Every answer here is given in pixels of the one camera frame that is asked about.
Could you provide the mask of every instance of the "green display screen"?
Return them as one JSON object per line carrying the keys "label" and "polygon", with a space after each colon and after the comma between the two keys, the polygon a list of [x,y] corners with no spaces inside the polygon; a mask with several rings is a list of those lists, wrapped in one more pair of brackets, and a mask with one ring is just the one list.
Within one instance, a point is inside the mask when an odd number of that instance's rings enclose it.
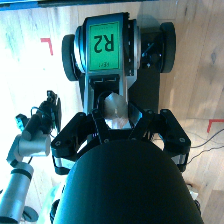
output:
{"label": "green display screen", "polygon": [[119,22],[90,26],[90,71],[119,69]]}

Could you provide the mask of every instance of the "red tape marker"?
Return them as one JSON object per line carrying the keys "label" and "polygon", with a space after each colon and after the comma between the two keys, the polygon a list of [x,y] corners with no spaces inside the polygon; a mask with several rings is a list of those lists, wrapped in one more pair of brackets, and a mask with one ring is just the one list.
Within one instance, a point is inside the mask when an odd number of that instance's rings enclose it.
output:
{"label": "red tape marker", "polygon": [[207,132],[210,132],[211,126],[213,122],[224,122],[224,119],[209,119]]}
{"label": "red tape marker", "polygon": [[50,48],[50,53],[53,55],[53,49],[52,49],[52,44],[51,44],[51,38],[40,38],[41,43],[48,43],[49,48]]}

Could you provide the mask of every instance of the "screw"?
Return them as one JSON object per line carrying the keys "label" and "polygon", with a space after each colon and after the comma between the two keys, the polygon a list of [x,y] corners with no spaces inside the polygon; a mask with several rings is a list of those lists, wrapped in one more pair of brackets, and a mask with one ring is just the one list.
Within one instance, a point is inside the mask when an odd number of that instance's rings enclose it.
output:
{"label": "screw", "polygon": [[61,141],[57,141],[57,142],[55,143],[55,145],[56,145],[56,146],[61,145]]}
{"label": "screw", "polygon": [[179,138],[179,141],[180,142],[185,142],[185,139],[184,138]]}

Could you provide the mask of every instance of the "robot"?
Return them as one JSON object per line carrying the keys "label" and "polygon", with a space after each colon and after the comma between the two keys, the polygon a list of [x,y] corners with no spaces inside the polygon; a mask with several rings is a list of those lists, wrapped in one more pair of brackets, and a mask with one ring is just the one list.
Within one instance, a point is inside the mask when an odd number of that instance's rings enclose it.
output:
{"label": "robot", "polygon": [[[52,223],[203,223],[181,175],[191,141],[170,110],[157,113],[159,75],[172,70],[175,50],[172,23],[141,33],[128,13],[86,18],[75,35],[66,35],[63,66],[67,78],[80,84],[84,112],[60,130],[60,100],[56,104],[56,95],[49,91],[50,103],[23,122],[8,162],[17,170],[11,181],[19,174],[27,184],[19,205],[16,197],[7,204],[7,192],[13,189],[9,184],[0,204],[0,222],[19,222],[33,172],[21,157],[36,153],[25,145],[44,135],[39,152],[49,154],[48,137],[55,124],[55,172],[68,176],[60,200],[52,205]],[[128,122],[113,128],[107,120],[113,123],[115,118]],[[155,133],[163,149],[153,143]],[[25,141],[19,144],[24,148],[15,150],[18,141]],[[72,162],[72,168],[65,161]]]}

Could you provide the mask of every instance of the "wire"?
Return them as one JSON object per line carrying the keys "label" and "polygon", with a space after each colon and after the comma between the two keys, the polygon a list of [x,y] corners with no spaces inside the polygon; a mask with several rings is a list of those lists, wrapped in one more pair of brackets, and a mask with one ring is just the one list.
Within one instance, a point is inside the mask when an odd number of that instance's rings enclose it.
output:
{"label": "wire", "polygon": [[219,130],[218,132],[216,132],[211,138],[209,138],[207,141],[205,141],[203,144],[201,144],[201,145],[197,145],[197,146],[192,146],[191,148],[192,149],[195,149],[195,148],[199,148],[199,147],[201,147],[201,146],[203,146],[203,145],[206,145],[208,142],[210,142],[216,135],[218,135],[220,132],[222,132],[222,131],[224,131],[224,129],[221,129],[221,130]]}
{"label": "wire", "polygon": [[[194,133],[194,132],[190,132],[190,131],[185,131],[185,132],[187,132],[187,133],[190,133],[190,134],[192,134],[192,135],[195,135],[195,136],[197,136],[197,137],[199,137],[199,138],[201,138],[201,139],[203,139],[203,140],[207,140],[206,138],[203,138],[203,137],[201,137],[200,135],[198,135],[198,134],[196,134],[196,133]],[[216,143],[216,144],[223,144],[223,142],[216,142],[216,141],[212,141],[211,140],[211,142],[214,142],[214,143]]]}
{"label": "wire", "polygon": [[216,132],[210,139],[208,139],[206,142],[204,142],[203,144],[201,144],[201,145],[197,145],[197,146],[192,146],[191,148],[192,149],[195,149],[195,148],[199,148],[199,147],[201,147],[201,146],[203,146],[203,145],[205,145],[205,144],[207,144],[209,141],[211,141],[217,134],[219,134],[220,132],[222,132],[222,131],[224,131],[224,129],[221,129],[221,130],[219,130],[218,132]]}
{"label": "wire", "polygon": [[54,129],[52,128],[52,129],[51,129],[51,132],[50,132],[50,136],[51,136],[52,138],[55,138],[55,136],[52,135],[52,131],[53,131],[53,130],[54,130]]}
{"label": "wire", "polygon": [[29,160],[28,164],[30,164],[30,163],[31,163],[32,159],[33,159],[33,157],[30,157],[30,160]]}
{"label": "wire", "polygon": [[187,163],[187,165],[190,164],[190,163],[192,162],[193,159],[195,159],[196,157],[200,156],[203,152],[209,152],[209,151],[211,151],[211,150],[213,150],[213,149],[221,149],[221,148],[224,148],[224,145],[223,145],[223,146],[220,146],[220,147],[213,147],[213,148],[208,149],[208,150],[203,150],[203,151],[201,151],[198,155],[192,157],[192,159],[190,160],[190,162]]}
{"label": "wire", "polygon": [[50,119],[51,119],[51,116],[49,116],[48,114],[46,114],[44,111],[42,111],[40,108],[38,108],[38,107],[32,107],[31,108],[31,110],[30,110],[30,114],[31,114],[31,117],[32,117],[32,115],[33,115],[33,110],[34,109],[36,109],[36,110],[38,110],[39,112],[41,112],[43,115],[45,115],[45,116],[47,116],[47,117],[49,117]]}

